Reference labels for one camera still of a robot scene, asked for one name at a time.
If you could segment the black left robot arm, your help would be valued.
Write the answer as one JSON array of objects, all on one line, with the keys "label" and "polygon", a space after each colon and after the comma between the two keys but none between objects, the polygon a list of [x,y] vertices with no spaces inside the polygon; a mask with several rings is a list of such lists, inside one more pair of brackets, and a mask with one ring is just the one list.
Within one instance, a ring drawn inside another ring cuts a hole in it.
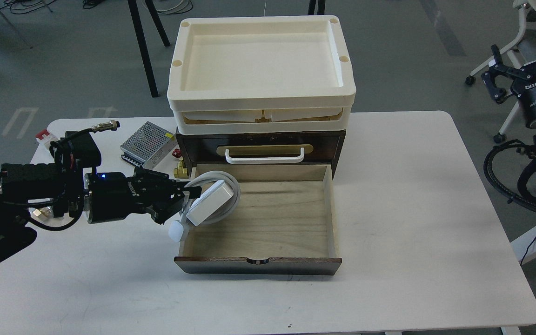
[{"label": "black left robot arm", "polygon": [[126,177],[119,172],[83,174],[80,166],[70,169],[53,163],[2,165],[0,263],[36,240],[38,234],[28,223],[62,231],[74,225],[88,205],[89,223],[148,213],[163,224],[186,200],[200,195],[199,186],[140,167]]}]

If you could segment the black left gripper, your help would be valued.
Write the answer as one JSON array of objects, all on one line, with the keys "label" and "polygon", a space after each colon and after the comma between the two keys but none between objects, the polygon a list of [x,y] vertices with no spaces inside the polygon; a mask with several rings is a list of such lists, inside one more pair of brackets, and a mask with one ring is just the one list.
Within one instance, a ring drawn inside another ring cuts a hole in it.
[{"label": "black left gripper", "polygon": [[164,224],[183,208],[184,201],[198,199],[199,185],[175,181],[168,174],[153,170],[135,170],[127,177],[121,172],[87,173],[88,222],[102,223],[125,219],[130,214],[150,214],[157,224]]}]

